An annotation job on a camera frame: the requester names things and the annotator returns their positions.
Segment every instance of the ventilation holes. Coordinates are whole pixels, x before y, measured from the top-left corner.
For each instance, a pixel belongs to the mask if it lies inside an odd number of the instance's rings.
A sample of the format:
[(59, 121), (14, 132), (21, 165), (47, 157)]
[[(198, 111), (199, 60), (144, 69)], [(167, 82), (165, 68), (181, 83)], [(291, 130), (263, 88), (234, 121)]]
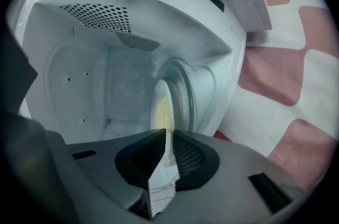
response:
[(204, 154), (180, 136), (173, 139), (173, 150), (180, 177), (191, 174), (205, 161)]
[(109, 125), (109, 124), (111, 124), (111, 119), (107, 119), (107, 122), (106, 122), (106, 125), (105, 125), (105, 129), (107, 128), (107, 126)]
[(60, 6), (59, 8), (73, 15), (88, 28), (106, 29), (110, 32), (117, 31), (131, 34), (126, 7), (120, 8), (113, 5), (101, 4), (75, 4)]

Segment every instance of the gray plastic object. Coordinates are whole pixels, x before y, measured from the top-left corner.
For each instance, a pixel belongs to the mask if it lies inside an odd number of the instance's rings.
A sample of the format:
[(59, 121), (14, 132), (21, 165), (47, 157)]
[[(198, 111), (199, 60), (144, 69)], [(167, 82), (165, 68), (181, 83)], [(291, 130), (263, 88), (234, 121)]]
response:
[[(136, 140), (139, 138), (147, 136), (149, 133), (144, 133), (136, 136)], [(58, 174), (67, 190), (74, 207), (79, 215), (79, 220), (83, 224), (104, 224), (104, 223), (148, 223), (146, 220), (138, 217), (137, 215), (127, 211), (115, 201), (124, 203), (129, 200), (130, 203), (133, 203), (133, 200), (138, 200), (141, 198), (141, 192), (138, 191), (137, 187), (128, 185), (125, 182), (125, 186), (123, 183), (119, 182), (119, 173), (111, 173), (109, 169), (114, 170), (114, 161), (112, 165), (105, 166), (105, 159), (96, 159), (94, 162), (95, 165), (98, 165), (98, 170), (100, 170), (98, 177), (88, 176), (88, 174), (95, 175), (96, 172), (94, 169), (90, 169), (89, 172), (86, 168), (81, 168), (81, 164), (78, 165), (78, 162), (73, 158), (71, 154), (70, 148), (65, 144), (62, 136), (58, 133), (48, 131), (47, 132), (48, 143), (50, 145), (52, 155), (54, 158), (54, 162), (58, 171)], [(101, 147), (103, 151), (106, 151), (106, 156), (109, 157), (110, 152), (106, 149), (110, 148), (114, 150), (114, 147), (120, 148), (120, 146), (128, 145), (129, 142), (121, 141), (110, 143), (109, 141), (103, 142), (107, 146)], [(97, 146), (91, 146), (91, 148), (95, 151), (99, 151)], [(75, 151), (87, 150), (84, 147), (73, 147)], [(89, 156), (87, 159), (91, 159), (91, 157), (102, 156), (102, 154), (98, 153), (94, 156)], [(102, 181), (102, 178), (107, 178), (109, 181)], [(111, 188), (115, 188), (114, 199), (112, 200), (109, 192), (105, 189), (105, 184), (109, 183)]]
[(262, 155), (232, 142), (181, 131), (213, 148), (220, 157), (215, 175), (201, 188), (179, 191), (156, 223), (254, 223), (272, 213), (249, 176), (265, 173), (291, 200), (304, 193), (281, 168)]
[[(128, 184), (120, 175), (115, 165), (115, 157), (123, 148), (140, 141), (155, 133), (156, 130), (143, 132), (128, 137), (111, 139), (106, 141), (97, 141), (81, 144), (65, 145), (72, 158), (73, 153), (80, 151), (93, 150), (95, 155), (79, 159), (77, 161), (69, 159), (70, 162), (78, 165), (79, 169), (95, 184), (107, 197), (116, 202), (119, 206), (129, 209), (142, 196), (142, 188)], [(61, 142), (62, 137), (51, 137), (50, 144), (54, 150), (54, 142)], [(57, 157), (64, 157), (61, 151), (55, 151), (55, 161), (60, 169), (64, 169), (63, 163), (59, 162)]]

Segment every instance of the bedsheet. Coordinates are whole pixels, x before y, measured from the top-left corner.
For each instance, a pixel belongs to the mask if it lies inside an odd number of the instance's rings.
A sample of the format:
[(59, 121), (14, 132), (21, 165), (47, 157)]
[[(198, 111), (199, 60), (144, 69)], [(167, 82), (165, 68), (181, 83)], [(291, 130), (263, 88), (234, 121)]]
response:
[(310, 189), (338, 141), (338, 30), (324, 0), (267, 0), (267, 8), (272, 30), (248, 34), (214, 137), (253, 148)]

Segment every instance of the pink and white fabric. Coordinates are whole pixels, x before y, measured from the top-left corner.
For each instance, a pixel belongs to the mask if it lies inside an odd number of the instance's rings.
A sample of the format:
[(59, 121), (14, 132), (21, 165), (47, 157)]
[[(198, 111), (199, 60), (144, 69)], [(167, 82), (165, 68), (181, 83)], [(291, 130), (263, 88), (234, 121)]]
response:
[(325, 174), (339, 131), (339, 33), (324, 0), (267, 0), (273, 29), (248, 35), (214, 137), (246, 145), (305, 188)]

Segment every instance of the black slot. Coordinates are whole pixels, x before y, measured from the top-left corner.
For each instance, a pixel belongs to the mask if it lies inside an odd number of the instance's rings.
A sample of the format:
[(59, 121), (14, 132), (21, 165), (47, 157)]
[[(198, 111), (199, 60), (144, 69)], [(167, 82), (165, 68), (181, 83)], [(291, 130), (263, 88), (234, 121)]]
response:
[(261, 198), (276, 213), (292, 202), (264, 173), (248, 177)]
[(96, 152), (93, 150), (85, 150), (85, 151), (80, 151), (79, 153), (74, 153), (72, 154), (75, 160), (81, 159), (81, 158), (85, 158), (88, 156), (92, 156), (95, 155)]
[(214, 3), (222, 12), (224, 12), (225, 5), (221, 0), (209, 0)]

